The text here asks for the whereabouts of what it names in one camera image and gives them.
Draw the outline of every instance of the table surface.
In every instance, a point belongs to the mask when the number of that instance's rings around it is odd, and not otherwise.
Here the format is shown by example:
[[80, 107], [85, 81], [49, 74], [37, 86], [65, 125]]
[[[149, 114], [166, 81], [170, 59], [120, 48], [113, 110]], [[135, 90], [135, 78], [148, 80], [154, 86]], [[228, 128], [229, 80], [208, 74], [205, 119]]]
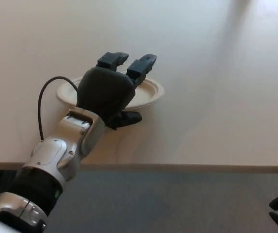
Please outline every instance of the table surface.
[[[107, 131], [85, 169], [278, 172], [278, 0], [0, 0], [0, 169], [39, 141], [37, 99], [106, 51], [152, 53], [165, 89], [143, 121]], [[48, 136], [67, 112], [52, 83]]]

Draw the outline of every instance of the silver robotic forearm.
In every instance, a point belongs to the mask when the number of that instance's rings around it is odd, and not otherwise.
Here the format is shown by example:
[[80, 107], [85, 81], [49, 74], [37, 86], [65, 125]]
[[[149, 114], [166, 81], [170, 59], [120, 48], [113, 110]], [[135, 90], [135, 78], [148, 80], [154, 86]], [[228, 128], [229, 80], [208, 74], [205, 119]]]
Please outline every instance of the silver robotic forearm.
[[71, 108], [56, 131], [34, 148], [9, 192], [0, 194], [0, 233], [42, 232], [66, 182], [104, 130], [96, 114]]

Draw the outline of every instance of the robotic arm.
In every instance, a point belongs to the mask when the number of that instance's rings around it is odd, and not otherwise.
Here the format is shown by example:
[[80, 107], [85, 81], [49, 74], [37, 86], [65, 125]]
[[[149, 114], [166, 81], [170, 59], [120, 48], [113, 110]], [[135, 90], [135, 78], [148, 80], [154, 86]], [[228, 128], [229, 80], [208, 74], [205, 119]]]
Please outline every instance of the robotic arm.
[[35, 146], [8, 192], [0, 194], [0, 233], [43, 232], [66, 183], [77, 174], [105, 126], [116, 129], [141, 121], [139, 113], [123, 110], [152, 70], [156, 56], [135, 60], [126, 74], [116, 72], [127, 58], [125, 53], [107, 52], [83, 76], [77, 106]]

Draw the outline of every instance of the white plate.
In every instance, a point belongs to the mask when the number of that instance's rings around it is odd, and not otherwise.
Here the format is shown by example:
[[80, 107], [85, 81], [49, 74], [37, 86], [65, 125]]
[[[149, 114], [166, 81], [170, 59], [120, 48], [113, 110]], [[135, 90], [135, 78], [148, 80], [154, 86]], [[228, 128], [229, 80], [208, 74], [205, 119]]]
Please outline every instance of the white plate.
[[[79, 86], [82, 78], [72, 80]], [[164, 95], [164, 88], [155, 80], [146, 78], [135, 90], [135, 96], [125, 110], [142, 108], [159, 100]], [[57, 90], [57, 98], [71, 106], [76, 105], [76, 91], [69, 83], [62, 84]]]

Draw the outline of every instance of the wire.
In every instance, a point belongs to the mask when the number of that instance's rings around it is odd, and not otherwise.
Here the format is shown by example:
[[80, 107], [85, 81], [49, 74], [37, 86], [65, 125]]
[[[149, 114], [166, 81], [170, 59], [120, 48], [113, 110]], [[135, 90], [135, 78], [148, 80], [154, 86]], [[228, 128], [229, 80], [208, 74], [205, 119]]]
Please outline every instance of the wire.
[[62, 80], [65, 80], [67, 81], [69, 84], [71, 84], [71, 86], [76, 90], [76, 92], [78, 92], [78, 89], [76, 87], [76, 85], [68, 78], [66, 77], [63, 77], [63, 76], [56, 76], [56, 77], [53, 77], [51, 79], [49, 79], [45, 84], [44, 86], [42, 87], [42, 90], [40, 92], [40, 95], [38, 97], [38, 103], [37, 103], [37, 119], [38, 119], [38, 129], [40, 131], [40, 137], [41, 137], [41, 140], [44, 140], [44, 136], [43, 136], [43, 128], [42, 128], [42, 119], [41, 119], [41, 103], [42, 103], [42, 97], [43, 97], [43, 93], [46, 89], [46, 87], [48, 86], [48, 84], [50, 84], [52, 81], [55, 81], [57, 79], [62, 79]]

